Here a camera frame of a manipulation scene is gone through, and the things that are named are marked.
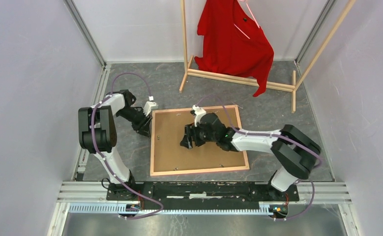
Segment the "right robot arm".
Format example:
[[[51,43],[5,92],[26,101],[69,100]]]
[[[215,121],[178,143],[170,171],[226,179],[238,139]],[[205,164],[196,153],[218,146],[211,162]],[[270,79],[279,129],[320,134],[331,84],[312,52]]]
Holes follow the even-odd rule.
[[[297,180],[307,180],[312,170],[321,165],[321,147],[295,126],[286,124],[274,131],[248,131],[227,127],[215,113],[208,113],[184,127],[180,146],[187,149],[207,142],[224,151],[257,151],[273,154],[281,168],[267,186],[270,199],[282,199]]]

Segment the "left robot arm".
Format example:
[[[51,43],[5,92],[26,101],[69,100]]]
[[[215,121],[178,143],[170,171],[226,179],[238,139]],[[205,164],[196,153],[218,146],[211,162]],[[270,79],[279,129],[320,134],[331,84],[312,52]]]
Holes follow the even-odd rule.
[[[118,192],[125,200],[137,195],[137,186],[129,168],[123,163],[117,150],[115,118],[121,117],[131,123],[139,135],[150,136],[151,112],[158,108],[153,96],[143,107],[135,107],[136,97],[127,89],[110,92],[104,99],[90,107],[78,110],[79,143],[82,149],[94,155],[108,174],[107,190]]]

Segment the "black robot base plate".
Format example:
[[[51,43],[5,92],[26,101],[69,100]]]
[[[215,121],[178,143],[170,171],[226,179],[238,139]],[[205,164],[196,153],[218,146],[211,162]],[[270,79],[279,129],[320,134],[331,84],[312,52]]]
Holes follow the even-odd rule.
[[[249,210],[259,209],[259,203],[297,202],[300,197],[295,185],[285,192],[276,190],[266,182],[238,181],[145,181],[130,187],[112,183],[107,190],[108,201],[134,201],[142,203],[143,210]]]

